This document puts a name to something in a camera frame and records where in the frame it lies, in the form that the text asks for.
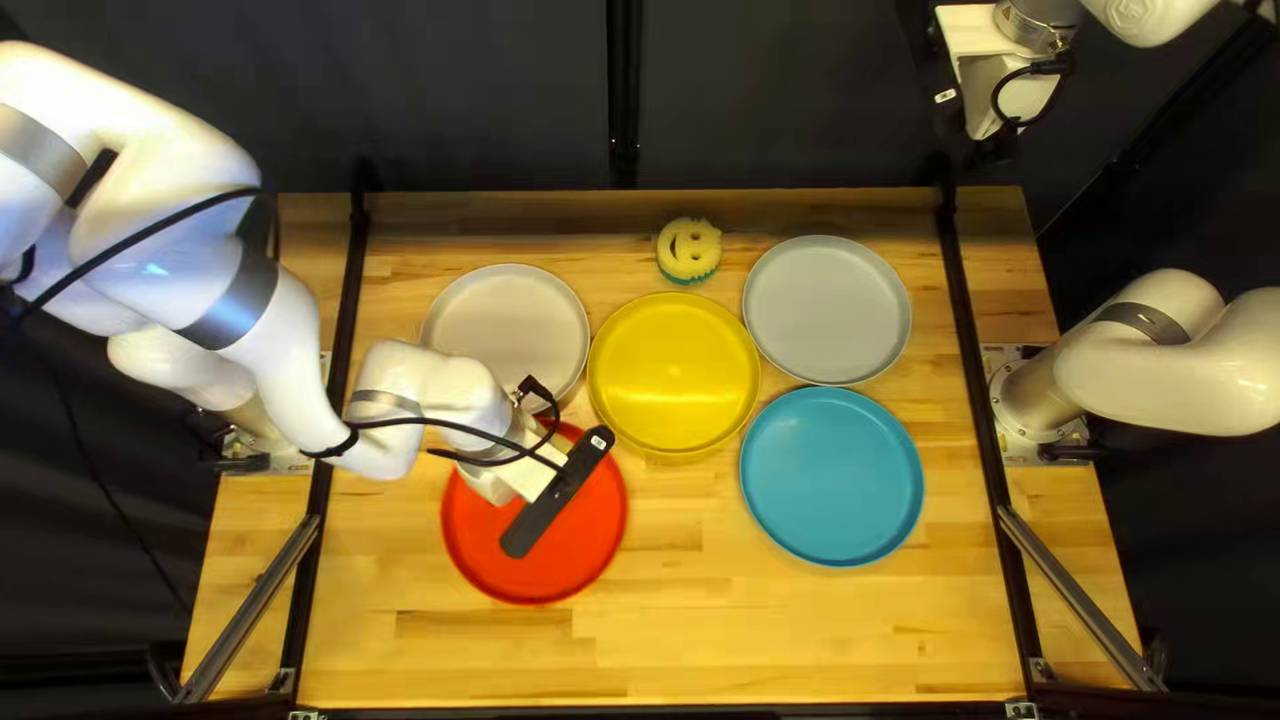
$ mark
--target blue plate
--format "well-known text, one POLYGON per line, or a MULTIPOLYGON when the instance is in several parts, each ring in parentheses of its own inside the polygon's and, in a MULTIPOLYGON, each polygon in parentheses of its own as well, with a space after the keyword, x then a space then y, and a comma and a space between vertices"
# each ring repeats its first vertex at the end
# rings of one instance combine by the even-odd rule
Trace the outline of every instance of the blue plate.
POLYGON ((762 410, 742 442, 739 477, 774 542, 831 568, 897 550, 924 502, 920 456, 902 424, 836 387, 800 388, 762 410))

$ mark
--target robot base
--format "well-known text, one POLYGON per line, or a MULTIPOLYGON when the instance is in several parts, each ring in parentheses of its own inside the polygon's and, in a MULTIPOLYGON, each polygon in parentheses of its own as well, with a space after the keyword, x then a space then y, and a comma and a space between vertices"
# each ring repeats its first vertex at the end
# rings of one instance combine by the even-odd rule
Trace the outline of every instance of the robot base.
POLYGON ((1083 447, 1089 443, 1089 428, 1084 424, 1084 418, 1075 418, 1064 425, 1046 434, 1028 434, 1023 428, 1014 427, 1004 418, 1000 407, 1000 387, 1004 378, 1014 372, 1019 365, 1034 356, 1039 346, 1012 345, 1012 343, 984 343, 982 346, 982 360, 991 378, 987 401, 991 404, 996 416, 996 425, 992 430, 1000 442, 1000 454, 1007 466, 1043 466, 1043 465, 1088 465, 1088 460, 1044 460, 1039 455, 1042 443, 1051 443, 1061 447, 1083 447))

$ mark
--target gray plate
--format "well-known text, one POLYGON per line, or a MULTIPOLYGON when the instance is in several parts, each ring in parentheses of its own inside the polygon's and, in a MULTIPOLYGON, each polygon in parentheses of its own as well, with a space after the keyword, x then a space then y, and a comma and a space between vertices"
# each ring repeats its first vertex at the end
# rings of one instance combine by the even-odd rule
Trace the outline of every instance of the gray plate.
MULTIPOLYGON (((488 265, 453 281, 431 304, 421 345, 484 363, 508 392, 534 375, 557 398, 582 374, 591 325, 563 281, 531 265, 488 265)), ((531 413, 547 409, 525 400, 531 413)))
POLYGON ((795 237, 765 252, 746 277, 742 319, 780 370, 822 386, 872 379, 911 334, 911 304, 893 268, 829 234, 795 237))

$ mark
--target sponge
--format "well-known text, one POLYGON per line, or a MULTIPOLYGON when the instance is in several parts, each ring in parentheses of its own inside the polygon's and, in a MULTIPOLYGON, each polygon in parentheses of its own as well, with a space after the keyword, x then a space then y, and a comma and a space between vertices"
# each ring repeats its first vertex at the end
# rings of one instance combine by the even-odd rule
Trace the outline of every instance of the sponge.
POLYGON ((673 283, 698 284, 716 272, 723 249, 719 229, 704 219, 676 218, 654 238, 658 269, 673 283))

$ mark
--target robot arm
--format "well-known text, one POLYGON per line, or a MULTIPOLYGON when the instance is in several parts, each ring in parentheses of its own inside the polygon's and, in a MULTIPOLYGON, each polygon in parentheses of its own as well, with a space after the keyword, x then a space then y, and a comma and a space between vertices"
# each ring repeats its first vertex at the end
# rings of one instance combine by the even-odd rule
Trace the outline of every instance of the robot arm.
POLYGON ((1085 410, 1206 436, 1263 430, 1280 423, 1280 288, 1224 309, 1192 273, 1148 273, 992 387, 1000 424, 1038 442, 1085 410))
MULTIPOLYGON (((1064 73, 1070 72, 1070 61, 1061 54, 1070 49, 1085 9, 1129 45, 1155 47, 1185 32, 1217 4, 1219 0, 997 0, 940 4, 934 15, 964 104, 965 132, 972 140, 984 140, 1007 119, 1029 123, 1044 111, 1064 82, 1064 73)), ((934 102, 947 102, 955 95, 942 92, 934 102)), ((1024 124, 1015 127, 1020 131, 1024 124)))
MULTIPOLYGON (((261 181, 248 154, 198 118, 24 42, 0 44, 0 213, 9 229, 0 237, 0 270, 17 275, 19 258, 36 247, 31 273, 15 287, 28 300, 122 238, 261 181), (115 151, 115 161, 78 211, 64 208, 102 150, 115 151)), ((422 425, 356 433, 333 410, 320 375, 315 297, 289 270, 246 251, 236 231, 248 202, 236 199, 152 234, 45 309, 110 337, 113 364, 137 379, 225 411, 248 405, 256 389, 274 429, 300 450, 371 478, 402 477, 422 425)), ((357 379, 351 418, 420 416, 526 447, 539 439, 531 418, 480 363, 376 343, 357 379)), ((512 455, 471 434, 442 434, 477 460, 512 455)), ((549 443, 538 454, 549 465, 564 461, 549 443)), ((460 466, 497 503, 517 493, 534 500, 556 477, 530 457, 500 473, 460 466)))

